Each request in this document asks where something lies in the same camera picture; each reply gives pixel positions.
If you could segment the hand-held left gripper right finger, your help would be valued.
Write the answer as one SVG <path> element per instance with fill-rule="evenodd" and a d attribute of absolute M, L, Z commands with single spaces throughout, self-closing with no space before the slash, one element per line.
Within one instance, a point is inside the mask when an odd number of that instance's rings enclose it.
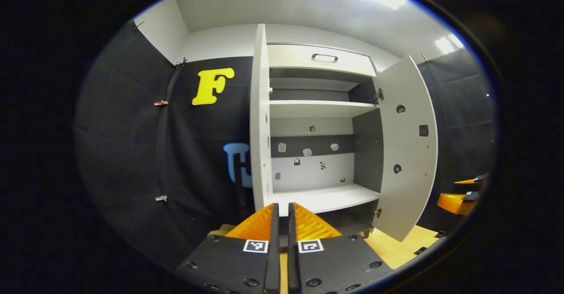
<path fill-rule="evenodd" d="M 342 234 L 304 206 L 288 206 L 288 292 L 356 294 L 392 272 L 358 234 Z"/>

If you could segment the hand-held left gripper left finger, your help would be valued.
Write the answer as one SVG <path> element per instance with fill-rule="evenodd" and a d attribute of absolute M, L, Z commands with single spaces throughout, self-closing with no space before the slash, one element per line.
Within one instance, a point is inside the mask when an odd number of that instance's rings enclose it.
<path fill-rule="evenodd" d="M 278 294 L 279 205 L 265 206 L 227 234 L 209 234 L 175 274 L 214 294 Z"/>

